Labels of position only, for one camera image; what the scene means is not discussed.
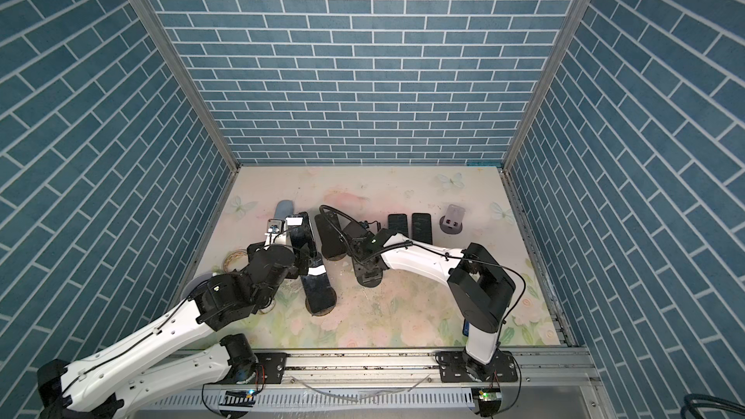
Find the teal case phone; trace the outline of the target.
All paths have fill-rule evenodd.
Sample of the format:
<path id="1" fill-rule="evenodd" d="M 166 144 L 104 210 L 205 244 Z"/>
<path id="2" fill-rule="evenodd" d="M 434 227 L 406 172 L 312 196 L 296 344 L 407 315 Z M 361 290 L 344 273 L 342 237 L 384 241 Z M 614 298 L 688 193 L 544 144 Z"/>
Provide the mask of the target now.
<path id="1" fill-rule="evenodd" d="M 406 239 L 409 238 L 409 218 L 405 213 L 391 213 L 387 217 L 387 225 L 392 234 L 400 234 Z"/>

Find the black phone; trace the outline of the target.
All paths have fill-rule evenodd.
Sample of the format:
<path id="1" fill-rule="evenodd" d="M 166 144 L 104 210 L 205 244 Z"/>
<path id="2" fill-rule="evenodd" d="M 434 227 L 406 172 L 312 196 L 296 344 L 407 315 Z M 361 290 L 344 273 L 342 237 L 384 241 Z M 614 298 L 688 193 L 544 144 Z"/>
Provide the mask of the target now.
<path id="1" fill-rule="evenodd" d="M 314 261 L 317 258 L 317 248 L 310 224 L 310 217 L 306 211 L 294 215 L 294 218 L 302 220 L 298 226 L 289 229 L 289 239 L 296 256 L 302 261 Z"/>
<path id="2" fill-rule="evenodd" d="M 308 273 L 302 275 L 301 283 L 306 298 L 316 301 L 331 300 L 332 298 L 338 300 L 337 293 L 331 285 L 326 267 L 321 258 L 312 261 L 312 265 L 308 267 Z"/>

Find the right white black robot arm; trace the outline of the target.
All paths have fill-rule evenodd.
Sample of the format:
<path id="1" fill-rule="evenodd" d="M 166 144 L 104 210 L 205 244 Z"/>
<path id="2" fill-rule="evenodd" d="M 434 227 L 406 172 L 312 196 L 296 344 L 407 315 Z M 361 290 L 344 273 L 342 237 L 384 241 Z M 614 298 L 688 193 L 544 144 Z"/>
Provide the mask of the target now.
<path id="1" fill-rule="evenodd" d="M 516 370 L 517 362 L 500 352 L 500 336 L 515 308 L 512 298 L 520 273 L 500 265 L 475 242 L 465 248 L 438 248 L 428 213 L 394 213 L 376 232 L 368 222 L 327 205 L 319 208 L 318 218 L 329 229 L 327 238 L 345 248 L 360 285 L 374 288 L 392 270 L 426 277 L 450 290 L 464 318 L 467 343 L 452 360 L 438 357 L 445 374 L 462 371 L 475 381 L 489 382 L 517 376 L 506 372 L 505 364 Z"/>

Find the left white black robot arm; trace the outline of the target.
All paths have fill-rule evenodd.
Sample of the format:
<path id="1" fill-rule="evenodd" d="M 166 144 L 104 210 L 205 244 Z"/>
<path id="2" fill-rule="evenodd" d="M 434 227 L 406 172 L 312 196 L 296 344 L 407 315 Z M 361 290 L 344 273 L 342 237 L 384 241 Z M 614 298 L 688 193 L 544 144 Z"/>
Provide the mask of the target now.
<path id="1" fill-rule="evenodd" d="M 54 359 L 38 372 L 43 418 L 124 418 L 182 391 L 207 384 L 246 384 L 256 392 L 267 370 L 242 335 L 227 335 L 187 357 L 172 353 L 271 306 L 287 277 L 310 269 L 314 236 L 306 213 L 272 219 L 248 265 L 199 282 L 163 316 L 74 362 Z"/>

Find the middle round phone stand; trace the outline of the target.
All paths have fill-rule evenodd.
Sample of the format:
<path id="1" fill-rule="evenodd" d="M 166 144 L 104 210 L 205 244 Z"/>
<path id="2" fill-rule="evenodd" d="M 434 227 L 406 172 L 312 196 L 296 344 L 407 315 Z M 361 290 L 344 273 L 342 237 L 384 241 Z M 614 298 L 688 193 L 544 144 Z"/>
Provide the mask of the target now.
<path id="1" fill-rule="evenodd" d="M 374 288 L 382 282 L 383 270 L 378 266 L 366 267 L 355 264 L 353 270 L 355 279 L 363 287 Z"/>

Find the round phone stand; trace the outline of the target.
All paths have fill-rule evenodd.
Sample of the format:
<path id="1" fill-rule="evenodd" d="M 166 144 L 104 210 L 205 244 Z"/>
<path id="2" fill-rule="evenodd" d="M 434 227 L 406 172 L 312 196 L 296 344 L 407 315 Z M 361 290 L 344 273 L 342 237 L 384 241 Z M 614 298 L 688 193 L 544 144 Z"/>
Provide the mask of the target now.
<path id="1" fill-rule="evenodd" d="M 311 316 L 322 317 L 328 315 L 337 304 L 337 300 L 332 298 L 331 300 L 316 301 L 310 298 L 306 298 L 306 310 Z"/>
<path id="2" fill-rule="evenodd" d="M 353 270 L 355 279 L 363 287 L 374 288 L 382 282 L 383 270 L 378 266 L 366 267 L 355 264 Z"/>

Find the purple case phone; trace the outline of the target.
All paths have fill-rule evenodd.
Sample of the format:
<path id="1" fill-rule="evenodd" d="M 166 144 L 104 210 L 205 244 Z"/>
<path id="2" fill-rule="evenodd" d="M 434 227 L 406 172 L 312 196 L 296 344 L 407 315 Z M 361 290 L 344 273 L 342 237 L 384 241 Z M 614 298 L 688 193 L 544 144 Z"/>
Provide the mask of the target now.
<path id="1" fill-rule="evenodd" d="M 335 213 L 324 215 L 318 213 L 314 217 L 318 238 L 320 238 L 320 249 L 324 259 L 328 261 L 339 261 L 347 256 L 347 245 L 341 237 L 341 223 Z"/>

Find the front round phone stand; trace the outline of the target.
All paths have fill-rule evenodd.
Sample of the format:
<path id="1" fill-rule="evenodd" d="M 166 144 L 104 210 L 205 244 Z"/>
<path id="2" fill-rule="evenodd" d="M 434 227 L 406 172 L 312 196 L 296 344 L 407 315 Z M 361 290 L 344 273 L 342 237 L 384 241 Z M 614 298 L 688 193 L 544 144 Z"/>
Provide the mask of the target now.
<path id="1" fill-rule="evenodd" d="M 322 317 L 328 315 L 337 304 L 337 300 L 332 298 L 331 300 L 316 301 L 310 298 L 306 298 L 306 310 L 311 316 Z"/>

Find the grey right phone stand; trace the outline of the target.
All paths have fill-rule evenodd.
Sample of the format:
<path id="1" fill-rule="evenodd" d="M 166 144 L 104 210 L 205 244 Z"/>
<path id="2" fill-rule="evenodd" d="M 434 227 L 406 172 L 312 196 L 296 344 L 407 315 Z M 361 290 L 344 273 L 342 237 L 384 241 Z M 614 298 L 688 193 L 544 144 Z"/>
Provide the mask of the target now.
<path id="1" fill-rule="evenodd" d="M 463 219 L 466 210 L 457 205 L 449 205 L 445 214 L 440 218 L 440 230 L 448 235 L 458 235 L 463 231 Z"/>

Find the grey glasses case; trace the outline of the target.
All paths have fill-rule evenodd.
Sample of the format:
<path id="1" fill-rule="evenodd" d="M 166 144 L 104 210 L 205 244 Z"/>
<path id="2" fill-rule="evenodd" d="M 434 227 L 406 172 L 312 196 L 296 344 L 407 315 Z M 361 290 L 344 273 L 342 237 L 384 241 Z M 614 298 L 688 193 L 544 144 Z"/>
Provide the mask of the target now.
<path id="1" fill-rule="evenodd" d="M 274 219 L 285 221 L 288 217 L 295 215 L 295 206 L 292 200 L 282 200 L 275 207 Z"/>

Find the blue black rectangular device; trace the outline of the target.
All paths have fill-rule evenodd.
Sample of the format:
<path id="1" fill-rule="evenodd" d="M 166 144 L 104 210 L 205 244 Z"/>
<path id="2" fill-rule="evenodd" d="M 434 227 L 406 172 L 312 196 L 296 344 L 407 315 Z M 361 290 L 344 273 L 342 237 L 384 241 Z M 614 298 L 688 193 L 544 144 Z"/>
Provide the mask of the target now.
<path id="1" fill-rule="evenodd" d="M 464 320 L 464 321 L 463 321 L 463 329 L 462 329 L 462 333 L 463 333 L 463 336 L 464 336 L 464 337 L 465 337 L 466 339 L 467 339 L 467 338 L 469 337 L 469 335 L 470 335 L 470 331 L 471 331 L 471 323 L 470 323 L 470 322 L 469 322 L 468 320 Z"/>

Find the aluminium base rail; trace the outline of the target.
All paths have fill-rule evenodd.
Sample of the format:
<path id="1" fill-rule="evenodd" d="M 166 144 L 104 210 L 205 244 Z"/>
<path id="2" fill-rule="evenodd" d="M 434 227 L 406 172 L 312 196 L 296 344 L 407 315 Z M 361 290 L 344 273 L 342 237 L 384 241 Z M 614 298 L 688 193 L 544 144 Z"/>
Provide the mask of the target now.
<path id="1" fill-rule="evenodd" d="M 585 348 L 508 347 L 478 380 L 459 349 L 261 350 L 268 380 L 189 387 L 135 418 L 612 418 Z"/>

